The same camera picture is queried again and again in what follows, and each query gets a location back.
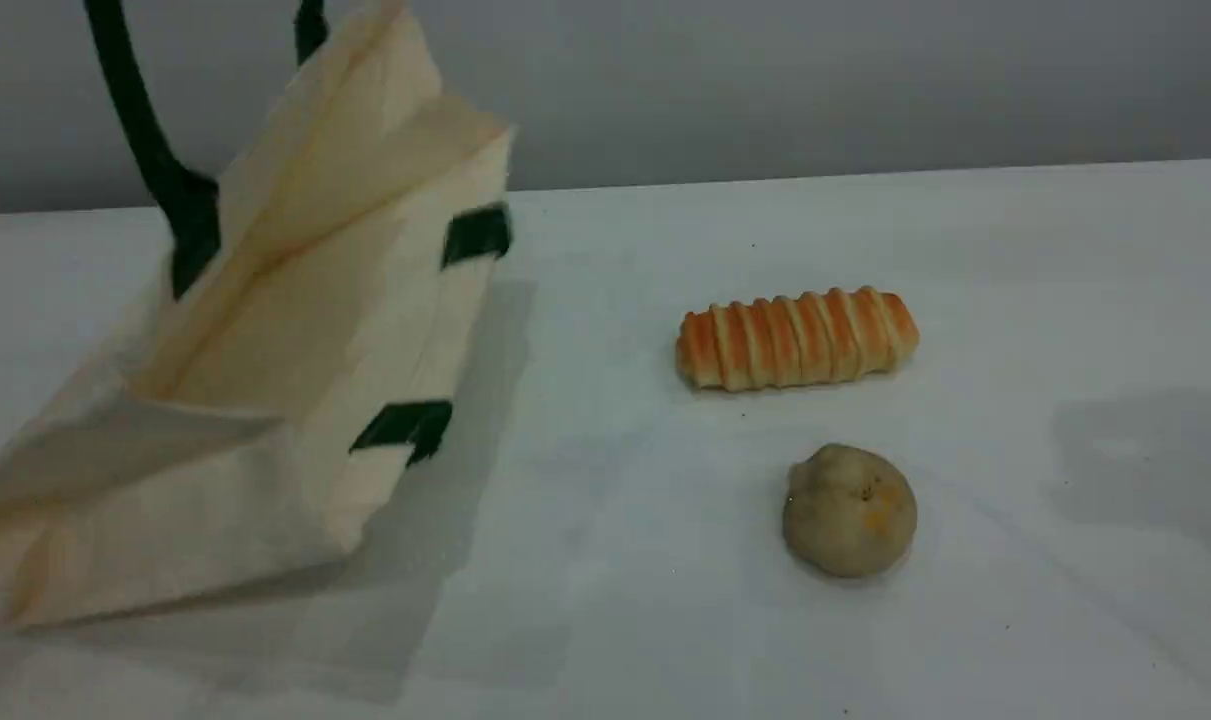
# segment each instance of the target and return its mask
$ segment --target food item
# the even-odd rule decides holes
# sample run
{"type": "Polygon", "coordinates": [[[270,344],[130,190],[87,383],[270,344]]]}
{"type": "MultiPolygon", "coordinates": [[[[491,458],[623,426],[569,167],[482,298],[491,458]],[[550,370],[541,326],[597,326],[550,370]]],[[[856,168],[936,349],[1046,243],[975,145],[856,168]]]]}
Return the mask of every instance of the food item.
{"type": "Polygon", "coordinates": [[[913,534],[916,495],[884,457],[833,443],[792,466],[784,538],[802,560],[861,578],[893,565],[913,534]]]}
{"type": "Polygon", "coordinates": [[[687,313],[677,369],[695,387],[730,392],[840,384],[899,368],[919,342],[916,322],[894,293],[832,288],[687,313]]]}

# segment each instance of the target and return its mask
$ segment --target green fabric tab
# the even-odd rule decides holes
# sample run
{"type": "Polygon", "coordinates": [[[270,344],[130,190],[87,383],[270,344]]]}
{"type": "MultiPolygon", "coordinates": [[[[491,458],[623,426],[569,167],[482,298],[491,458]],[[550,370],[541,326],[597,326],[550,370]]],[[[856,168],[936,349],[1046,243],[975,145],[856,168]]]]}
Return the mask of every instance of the green fabric tab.
{"type": "Polygon", "coordinates": [[[512,247],[512,219],[509,217],[506,202],[467,211],[449,223],[449,229],[444,234],[441,269],[490,252],[497,258],[503,258],[510,247],[512,247]]]}
{"type": "Polygon", "coordinates": [[[85,0],[98,64],[107,91],[125,128],[125,140],[143,174],[148,192],[161,206],[174,235],[170,281],[174,298],[193,287],[218,252],[218,184],[179,163],[165,140],[130,45],[130,28],[120,0],[85,0]]]}
{"type": "Polygon", "coordinates": [[[298,64],[311,58],[312,53],[325,44],[331,35],[331,27],[325,23],[325,0],[303,0],[294,15],[294,51],[298,64]]]}
{"type": "Polygon", "coordinates": [[[426,460],[441,447],[441,437],[454,415],[454,405],[449,401],[400,402],[385,405],[375,419],[361,430],[361,436],[352,443],[352,450],[365,450],[367,447],[413,445],[409,455],[413,465],[426,460]]]}

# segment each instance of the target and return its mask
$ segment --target dark green handle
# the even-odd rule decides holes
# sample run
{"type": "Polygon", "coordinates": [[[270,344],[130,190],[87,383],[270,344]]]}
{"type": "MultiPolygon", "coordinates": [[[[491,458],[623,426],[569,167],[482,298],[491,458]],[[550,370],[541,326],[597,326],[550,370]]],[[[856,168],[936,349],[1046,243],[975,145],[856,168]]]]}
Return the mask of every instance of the dark green handle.
{"type": "MultiPolygon", "coordinates": [[[[107,92],[116,106],[125,140],[134,155],[147,191],[161,206],[174,236],[170,283],[176,300],[197,282],[220,247],[218,183],[188,168],[165,140],[138,69],[120,0],[84,0],[107,92]]],[[[302,0],[294,15],[294,46],[302,64],[329,36],[323,0],[302,0]]]]}

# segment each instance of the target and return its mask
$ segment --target gray wall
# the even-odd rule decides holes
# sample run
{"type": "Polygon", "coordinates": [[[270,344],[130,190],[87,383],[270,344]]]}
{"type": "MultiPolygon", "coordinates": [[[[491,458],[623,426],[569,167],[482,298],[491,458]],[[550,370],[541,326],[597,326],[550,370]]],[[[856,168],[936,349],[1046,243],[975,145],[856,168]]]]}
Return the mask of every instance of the gray wall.
{"type": "MultiPolygon", "coordinates": [[[[332,2],[333,15],[355,0],[332,2]]],[[[291,74],[293,0],[128,0],[180,156],[291,74]]],[[[421,0],[517,188],[1211,156],[1211,0],[421,0]]],[[[0,0],[0,211],[142,205],[76,0],[0,0]]]]}

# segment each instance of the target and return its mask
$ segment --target striped bread roll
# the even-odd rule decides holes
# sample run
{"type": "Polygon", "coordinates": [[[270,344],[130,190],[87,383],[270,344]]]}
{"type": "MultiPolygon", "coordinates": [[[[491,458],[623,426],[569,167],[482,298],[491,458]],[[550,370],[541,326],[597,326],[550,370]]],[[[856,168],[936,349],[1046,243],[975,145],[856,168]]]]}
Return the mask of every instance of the striped bread roll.
{"type": "Polygon", "coordinates": [[[861,287],[687,313],[677,369],[695,387],[843,384],[902,365],[920,342],[902,299],[861,287]]]}

